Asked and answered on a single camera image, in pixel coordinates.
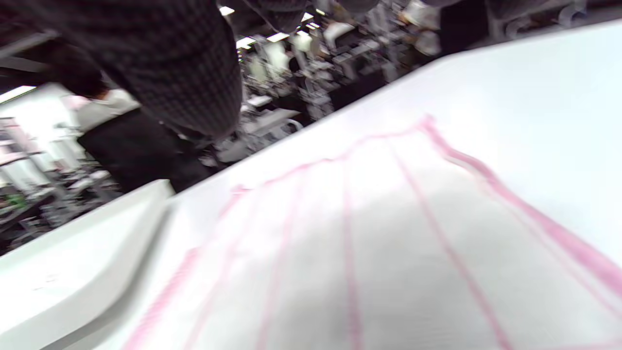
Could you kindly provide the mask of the person's right hand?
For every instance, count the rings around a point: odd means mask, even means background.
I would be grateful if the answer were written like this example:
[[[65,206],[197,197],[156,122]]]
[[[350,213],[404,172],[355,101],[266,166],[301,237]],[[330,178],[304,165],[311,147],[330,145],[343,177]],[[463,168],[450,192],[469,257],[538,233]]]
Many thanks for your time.
[[[151,116],[212,140],[240,121],[235,39],[213,0],[3,0],[87,53]]]

